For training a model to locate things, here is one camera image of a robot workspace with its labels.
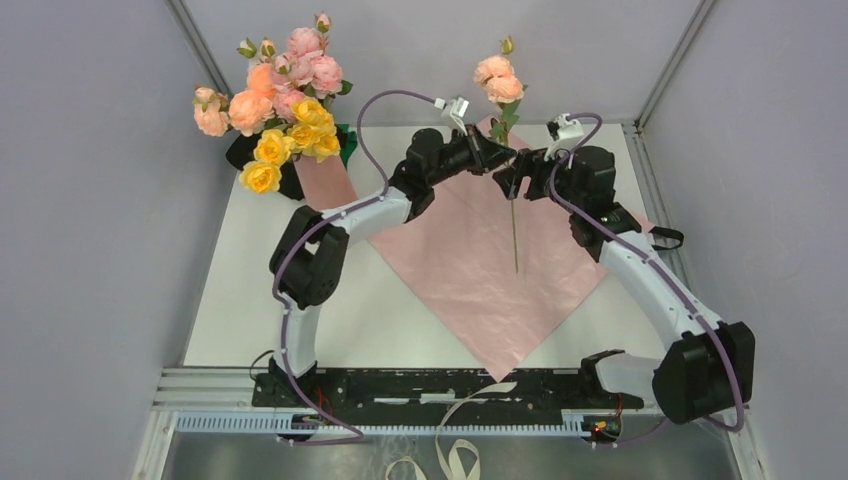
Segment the purple wrapping paper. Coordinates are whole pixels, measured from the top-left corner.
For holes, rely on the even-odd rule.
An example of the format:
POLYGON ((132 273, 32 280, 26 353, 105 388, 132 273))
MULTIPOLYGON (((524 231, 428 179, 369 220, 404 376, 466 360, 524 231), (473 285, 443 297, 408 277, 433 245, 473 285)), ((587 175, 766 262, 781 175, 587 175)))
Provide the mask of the purple wrapping paper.
POLYGON ((547 200, 506 201, 487 177, 440 184, 418 219, 371 246, 411 290, 390 322, 391 367, 571 368, 621 348, 657 357, 662 345, 620 282, 571 237, 547 200))

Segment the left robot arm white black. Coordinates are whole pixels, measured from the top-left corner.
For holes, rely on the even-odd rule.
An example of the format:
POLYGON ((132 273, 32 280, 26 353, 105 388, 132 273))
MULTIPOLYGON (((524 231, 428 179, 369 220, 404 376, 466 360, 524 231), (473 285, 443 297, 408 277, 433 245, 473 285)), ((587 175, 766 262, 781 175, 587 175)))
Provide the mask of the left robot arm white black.
POLYGON ((290 407, 314 394, 307 375, 317 364, 321 306, 340 283, 350 246, 419 217, 434 201, 436 185, 462 173, 482 176, 514 160, 517 150, 487 138, 476 126, 415 132, 404 160, 377 192, 341 207, 298 208, 269 262, 272 293, 283 306, 280 347, 274 361, 284 372, 275 392, 290 407))

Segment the orange rose stem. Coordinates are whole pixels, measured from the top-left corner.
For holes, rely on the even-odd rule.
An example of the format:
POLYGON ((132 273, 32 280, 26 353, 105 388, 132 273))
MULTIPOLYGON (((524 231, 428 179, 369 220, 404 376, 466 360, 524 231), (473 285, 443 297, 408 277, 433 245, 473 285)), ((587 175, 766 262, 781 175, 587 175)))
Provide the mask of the orange rose stem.
POLYGON ((197 87, 192 105, 193 118, 199 130, 213 137, 221 137, 230 130, 249 137, 261 132, 274 117, 271 100, 253 89, 228 98, 209 87, 197 87))
POLYGON ((259 63, 255 65, 247 75, 246 90, 272 100, 277 94, 273 74, 274 69, 271 64, 259 63))

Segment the pink rose stem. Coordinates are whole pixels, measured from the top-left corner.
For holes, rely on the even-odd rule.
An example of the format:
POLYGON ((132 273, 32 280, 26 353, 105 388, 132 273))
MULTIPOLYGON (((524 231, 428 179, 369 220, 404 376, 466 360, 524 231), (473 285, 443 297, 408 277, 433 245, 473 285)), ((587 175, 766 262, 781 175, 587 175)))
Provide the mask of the pink rose stem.
POLYGON ((293 30, 286 39, 286 50, 273 57, 272 103, 286 123, 295 120, 292 105, 303 98, 314 98, 330 110, 336 97, 352 90, 343 68, 327 52, 331 28, 332 20, 327 13, 316 14, 314 25, 293 30))

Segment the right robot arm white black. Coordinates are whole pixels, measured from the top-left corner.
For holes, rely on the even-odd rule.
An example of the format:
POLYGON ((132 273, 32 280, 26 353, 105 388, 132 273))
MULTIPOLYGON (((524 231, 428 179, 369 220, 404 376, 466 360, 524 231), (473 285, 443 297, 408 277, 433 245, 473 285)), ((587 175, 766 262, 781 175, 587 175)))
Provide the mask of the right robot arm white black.
POLYGON ((556 161, 541 149, 503 147, 492 163, 506 198, 548 198, 569 212, 575 242, 618 279, 663 344, 660 359, 620 349, 584 358, 580 400, 602 408, 617 393, 639 397, 675 424, 704 419, 718 425, 717 413, 733 409, 736 420, 726 428, 740 431, 752 395, 754 334, 706 307, 663 262, 640 223, 615 199, 614 155, 584 146, 556 161))

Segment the pink and yellow flower bouquet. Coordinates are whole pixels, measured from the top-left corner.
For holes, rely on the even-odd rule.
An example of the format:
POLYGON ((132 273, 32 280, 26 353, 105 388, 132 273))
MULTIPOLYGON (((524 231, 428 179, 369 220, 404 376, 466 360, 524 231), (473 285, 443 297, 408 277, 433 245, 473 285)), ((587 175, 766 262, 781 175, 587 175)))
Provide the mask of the pink and yellow flower bouquet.
POLYGON ((486 94, 490 103, 497 107, 490 128, 490 137, 498 144, 509 145, 509 134, 517 123, 518 106, 527 86, 518 78, 510 55, 515 50, 512 36, 499 42, 500 52, 480 61, 473 73, 473 81, 486 94))

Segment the yellow flower stem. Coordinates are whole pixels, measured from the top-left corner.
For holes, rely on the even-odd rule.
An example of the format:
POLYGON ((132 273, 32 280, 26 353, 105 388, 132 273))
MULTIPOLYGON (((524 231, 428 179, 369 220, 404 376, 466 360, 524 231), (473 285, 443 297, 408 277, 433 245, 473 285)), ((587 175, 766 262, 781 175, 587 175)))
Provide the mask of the yellow flower stem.
POLYGON ((282 168, 294 162, 297 155, 313 157, 318 162, 339 155, 331 113, 313 97, 296 101, 291 107, 293 125, 265 130, 253 148, 253 159, 238 176, 241 185, 253 193, 278 192, 284 177, 282 168))

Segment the black ribbon gold lettering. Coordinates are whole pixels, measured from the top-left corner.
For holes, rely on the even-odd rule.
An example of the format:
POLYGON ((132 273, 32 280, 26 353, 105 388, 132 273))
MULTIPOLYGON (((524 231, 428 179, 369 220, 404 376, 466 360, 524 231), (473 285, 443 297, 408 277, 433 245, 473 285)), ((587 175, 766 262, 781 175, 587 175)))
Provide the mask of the black ribbon gold lettering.
POLYGON ((667 227, 654 226, 648 234, 653 241, 652 248, 657 252, 677 250, 685 241, 683 232, 667 227))

